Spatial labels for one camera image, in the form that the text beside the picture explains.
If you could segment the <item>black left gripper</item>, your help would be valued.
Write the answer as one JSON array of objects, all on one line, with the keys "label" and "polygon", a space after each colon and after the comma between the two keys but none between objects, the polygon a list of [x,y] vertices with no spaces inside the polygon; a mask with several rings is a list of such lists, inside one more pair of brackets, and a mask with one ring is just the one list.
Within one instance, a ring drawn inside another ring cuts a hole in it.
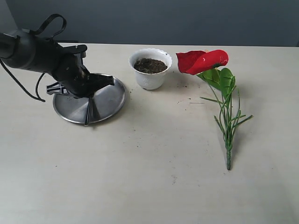
[{"label": "black left gripper", "polygon": [[90,73],[83,65],[81,53],[66,54],[59,66],[52,72],[58,81],[46,86],[48,95],[88,97],[93,90],[100,90],[106,86],[114,85],[114,77],[101,73]]}]

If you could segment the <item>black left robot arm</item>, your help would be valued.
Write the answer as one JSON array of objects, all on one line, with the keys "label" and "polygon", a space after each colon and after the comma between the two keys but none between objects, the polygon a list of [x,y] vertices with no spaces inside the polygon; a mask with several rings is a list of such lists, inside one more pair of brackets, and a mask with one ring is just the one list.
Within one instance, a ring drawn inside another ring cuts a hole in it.
[{"label": "black left robot arm", "polygon": [[0,58],[15,69],[48,73],[70,94],[88,97],[114,84],[112,76],[90,73],[83,65],[87,46],[63,47],[23,30],[0,35]]}]

